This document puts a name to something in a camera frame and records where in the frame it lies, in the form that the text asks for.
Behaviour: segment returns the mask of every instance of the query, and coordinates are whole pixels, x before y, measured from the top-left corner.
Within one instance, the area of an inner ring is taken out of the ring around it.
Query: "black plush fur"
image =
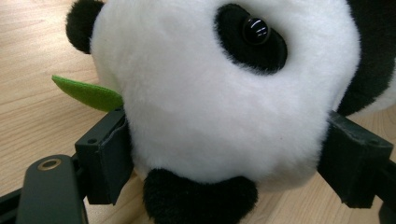
[[[144,202],[157,224],[234,224],[258,200],[255,184],[235,177],[199,184],[166,170],[152,170],[145,180]]]
[[[76,49],[91,53],[93,25],[103,5],[97,0],[79,0],[72,6],[66,18],[66,34]]]
[[[338,109],[344,116],[373,103],[389,87],[396,57],[396,1],[348,3],[361,35],[361,62]]]
[[[233,63],[247,65],[261,74],[270,75],[285,65],[288,55],[286,43],[272,29],[265,44],[249,44],[243,34],[244,22],[249,17],[247,11],[235,4],[219,8],[215,21],[219,42]]]

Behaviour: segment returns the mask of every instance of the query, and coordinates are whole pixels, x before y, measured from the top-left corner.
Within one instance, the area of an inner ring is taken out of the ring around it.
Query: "plush panda head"
[[[256,202],[256,187],[289,189],[313,175],[329,112],[344,104],[361,65],[352,5],[74,4],[67,34],[123,98],[135,170],[157,223],[236,223]],[[394,66],[394,54],[387,59]]]

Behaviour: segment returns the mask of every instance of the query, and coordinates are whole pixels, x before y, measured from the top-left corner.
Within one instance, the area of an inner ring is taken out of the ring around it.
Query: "green felt bamboo leaf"
[[[108,112],[123,105],[122,97],[110,89],[58,76],[52,80],[66,94],[92,108]]]

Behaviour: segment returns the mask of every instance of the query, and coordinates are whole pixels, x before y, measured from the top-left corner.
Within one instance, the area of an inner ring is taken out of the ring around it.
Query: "metal ring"
[[[55,169],[56,167],[58,167],[60,164],[62,163],[62,161],[60,159],[49,159],[47,161],[43,161],[41,162],[37,169],[39,171],[48,171],[48,170],[52,170]]]

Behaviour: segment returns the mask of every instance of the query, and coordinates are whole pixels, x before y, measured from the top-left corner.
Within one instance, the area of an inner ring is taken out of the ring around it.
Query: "wood grain surface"
[[[68,42],[64,21],[72,0],[0,1],[0,195],[22,185],[26,168],[53,154],[74,154],[74,143],[103,115],[62,93],[52,75],[97,83],[90,55]],[[396,143],[396,107],[355,119]],[[88,205],[91,223],[152,223],[135,175],[116,206]],[[242,223],[376,224],[381,205],[349,209],[320,177],[300,189],[260,196]]]

